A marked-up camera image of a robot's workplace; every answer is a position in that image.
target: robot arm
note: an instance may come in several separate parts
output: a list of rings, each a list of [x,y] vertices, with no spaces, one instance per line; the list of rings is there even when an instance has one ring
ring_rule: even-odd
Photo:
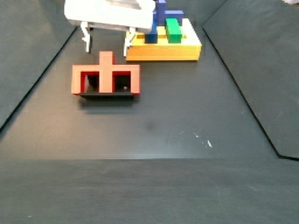
[[[283,0],[287,4],[299,4],[299,0]]]
[[[130,31],[126,39],[126,47],[130,47],[136,31],[150,32],[152,29],[154,10],[155,0],[66,0],[64,4],[66,18],[83,31],[87,52],[90,27]]]

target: gray surface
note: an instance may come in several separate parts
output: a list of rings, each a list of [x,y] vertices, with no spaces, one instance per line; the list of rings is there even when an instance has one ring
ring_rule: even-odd
[[[0,0],[0,129],[74,27],[62,0]]]
[[[0,222],[297,223],[298,172],[259,159],[0,162]]]
[[[227,1],[204,25],[278,153],[299,158],[299,10]]]
[[[142,62],[132,103],[71,95],[72,64],[122,56],[123,34],[95,30],[94,54],[76,31],[2,135],[2,159],[273,158],[271,145],[210,41],[199,62]]]

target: black wall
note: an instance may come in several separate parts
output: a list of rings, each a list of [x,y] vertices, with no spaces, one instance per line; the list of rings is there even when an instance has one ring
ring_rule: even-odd
[[[0,128],[72,34],[63,5],[0,0]]]
[[[228,0],[203,27],[278,153],[299,158],[299,9]]]

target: white speck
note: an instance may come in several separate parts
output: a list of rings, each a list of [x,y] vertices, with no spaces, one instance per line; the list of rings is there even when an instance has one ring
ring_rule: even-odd
[[[211,141],[208,140],[208,145],[210,145],[210,147],[212,148],[212,146],[211,146]]]

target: orange block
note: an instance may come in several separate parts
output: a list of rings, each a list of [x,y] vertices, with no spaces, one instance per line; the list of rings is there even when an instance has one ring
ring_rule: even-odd
[[[182,20],[182,43],[168,43],[166,29],[158,26],[158,43],[147,44],[146,35],[138,33],[132,39],[134,45],[127,49],[126,60],[199,60],[202,42],[192,29],[188,18]]]
[[[140,95],[140,66],[116,65],[112,52],[99,52],[99,65],[74,65],[71,93],[79,95],[86,91],[86,76],[99,76],[98,92],[103,94],[115,93],[115,78],[118,75],[131,76],[131,93]]]

